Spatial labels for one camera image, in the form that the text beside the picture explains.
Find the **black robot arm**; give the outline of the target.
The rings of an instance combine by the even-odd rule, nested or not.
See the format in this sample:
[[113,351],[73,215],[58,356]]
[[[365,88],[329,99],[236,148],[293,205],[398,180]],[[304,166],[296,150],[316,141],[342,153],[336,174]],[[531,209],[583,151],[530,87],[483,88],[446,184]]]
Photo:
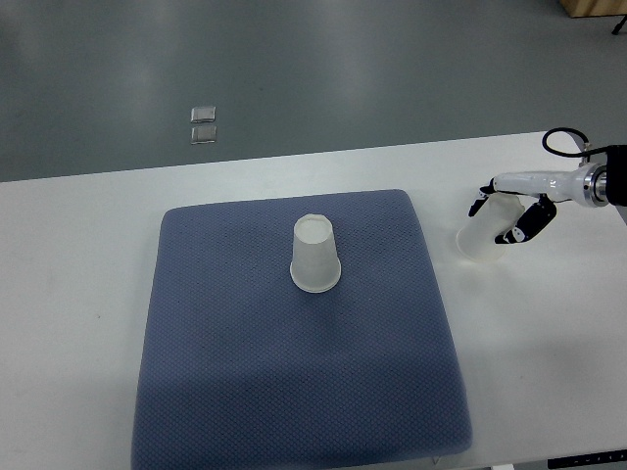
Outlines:
[[[555,147],[558,134],[571,137],[577,150],[568,152]],[[554,201],[574,201],[587,208],[616,208],[626,221],[626,145],[610,144],[594,147],[589,137],[573,127],[559,126],[546,131],[541,140],[543,149],[555,156],[579,162],[578,168],[566,176],[555,177]]]

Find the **black and white robotic hand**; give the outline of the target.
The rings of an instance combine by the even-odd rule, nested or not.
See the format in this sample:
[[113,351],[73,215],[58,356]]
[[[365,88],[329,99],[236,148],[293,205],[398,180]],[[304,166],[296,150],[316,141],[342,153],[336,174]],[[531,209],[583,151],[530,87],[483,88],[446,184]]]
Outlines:
[[468,216],[476,216],[494,194],[534,197],[537,202],[511,228],[495,237],[497,245],[526,243],[553,221],[558,203],[573,201],[589,208],[606,206],[606,179],[602,164],[583,164],[574,171],[501,173],[479,189]]

